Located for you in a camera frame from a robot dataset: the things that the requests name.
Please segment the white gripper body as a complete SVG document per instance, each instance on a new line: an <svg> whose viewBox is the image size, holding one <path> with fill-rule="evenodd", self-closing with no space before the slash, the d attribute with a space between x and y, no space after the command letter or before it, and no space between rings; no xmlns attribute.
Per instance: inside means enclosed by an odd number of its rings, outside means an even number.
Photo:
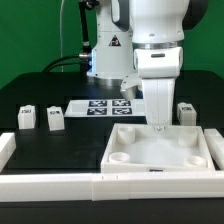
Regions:
<svg viewBox="0 0 224 224"><path fill-rule="evenodd" d="M175 80L182 64L181 47L134 50L136 72L122 81L120 92L126 100L132 100L138 89L142 91L149 125L165 128L172 123Z"/></svg>

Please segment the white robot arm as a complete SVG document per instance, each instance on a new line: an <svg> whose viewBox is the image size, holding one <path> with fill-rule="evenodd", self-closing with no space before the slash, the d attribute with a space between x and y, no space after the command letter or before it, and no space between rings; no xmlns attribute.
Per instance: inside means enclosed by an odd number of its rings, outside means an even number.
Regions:
<svg viewBox="0 0 224 224"><path fill-rule="evenodd" d="M165 129L172 124L184 32L202 20L208 0L87 0L87 5L97 17L88 79L119 84L127 100L141 91L147 123Z"/></svg>

